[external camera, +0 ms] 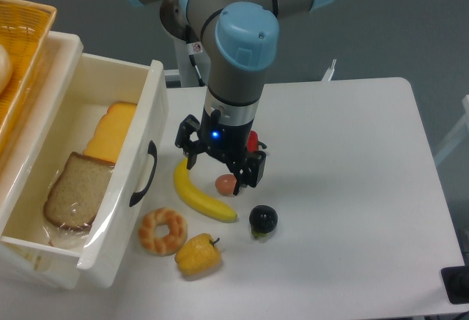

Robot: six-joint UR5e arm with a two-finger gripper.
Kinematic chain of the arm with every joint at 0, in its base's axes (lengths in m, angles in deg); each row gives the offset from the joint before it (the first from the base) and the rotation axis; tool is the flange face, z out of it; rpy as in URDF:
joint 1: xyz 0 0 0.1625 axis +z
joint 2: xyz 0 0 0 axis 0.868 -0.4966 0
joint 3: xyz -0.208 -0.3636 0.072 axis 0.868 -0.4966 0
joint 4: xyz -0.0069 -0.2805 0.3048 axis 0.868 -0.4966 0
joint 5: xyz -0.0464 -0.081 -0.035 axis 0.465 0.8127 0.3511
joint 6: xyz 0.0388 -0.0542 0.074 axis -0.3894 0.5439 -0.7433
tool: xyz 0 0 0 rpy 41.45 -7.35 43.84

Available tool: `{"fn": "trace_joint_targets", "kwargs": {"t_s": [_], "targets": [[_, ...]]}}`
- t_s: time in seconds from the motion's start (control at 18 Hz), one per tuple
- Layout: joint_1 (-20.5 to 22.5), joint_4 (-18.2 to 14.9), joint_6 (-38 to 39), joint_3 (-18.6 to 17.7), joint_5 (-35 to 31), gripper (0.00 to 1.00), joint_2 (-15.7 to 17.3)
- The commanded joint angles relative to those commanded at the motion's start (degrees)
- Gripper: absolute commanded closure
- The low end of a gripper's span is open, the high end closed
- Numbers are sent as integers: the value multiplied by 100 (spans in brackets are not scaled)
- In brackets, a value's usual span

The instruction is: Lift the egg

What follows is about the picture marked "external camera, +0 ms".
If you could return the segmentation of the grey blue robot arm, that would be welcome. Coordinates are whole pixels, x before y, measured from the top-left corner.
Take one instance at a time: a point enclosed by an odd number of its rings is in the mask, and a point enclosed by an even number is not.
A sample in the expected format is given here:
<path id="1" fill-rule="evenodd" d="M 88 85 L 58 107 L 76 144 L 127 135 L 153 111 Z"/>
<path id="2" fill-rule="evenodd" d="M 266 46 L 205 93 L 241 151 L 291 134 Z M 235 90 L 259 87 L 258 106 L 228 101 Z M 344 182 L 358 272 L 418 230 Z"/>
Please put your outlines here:
<path id="1" fill-rule="evenodd" d="M 146 5 L 163 0 L 129 0 Z M 182 19 L 210 59 L 202 117 L 187 116 L 175 144 L 193 167 L 205 153 L 234 175 L 235 191 L 255 187 L 266 155 L 247 148 L 280 32 L 278 21 L 334 0 L 177 0 Z"/>

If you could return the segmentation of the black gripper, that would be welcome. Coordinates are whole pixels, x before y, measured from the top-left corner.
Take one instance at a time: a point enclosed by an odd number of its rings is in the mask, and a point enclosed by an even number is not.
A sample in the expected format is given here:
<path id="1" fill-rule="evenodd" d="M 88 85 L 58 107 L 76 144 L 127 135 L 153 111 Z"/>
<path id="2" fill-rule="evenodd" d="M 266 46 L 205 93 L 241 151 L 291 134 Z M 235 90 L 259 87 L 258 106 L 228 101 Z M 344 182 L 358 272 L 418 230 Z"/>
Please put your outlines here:
<path id="1" fill-rule="evenodd" d="M 180 122 L 174 144 L 183 151 L 188 170 L 196 164 L 201 149 L 199 140 L 207 148 L 209 156 L 227 162 L 236 179 L 233 194 L 237 196 L 242 188 L 256 187 L 264 173 L 266 153 L 259 150 L 248 152 L 246 149 L 253 122 L 241 126 L 212 125 L 210 118 L 203 116 L 200 127 L 199 120 L 189 114 Z M 191 140 L 194 133 L 198 133 L 199 140 Z"/>

